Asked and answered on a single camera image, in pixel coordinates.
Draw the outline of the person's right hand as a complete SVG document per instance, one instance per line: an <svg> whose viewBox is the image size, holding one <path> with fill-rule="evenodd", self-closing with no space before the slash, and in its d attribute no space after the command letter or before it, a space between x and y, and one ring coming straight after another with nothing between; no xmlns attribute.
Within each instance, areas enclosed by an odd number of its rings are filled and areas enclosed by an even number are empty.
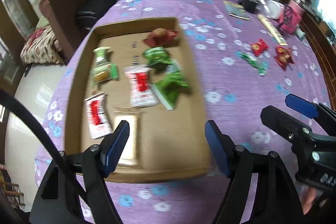
<svg viewBox="0 0 336 224"><path fill-rule="evenodd" d="M313 206L313 202L316 198L317 191L315 188L309 187L303 195L301 200L303 214L306 215L311 207Z"/></svg>

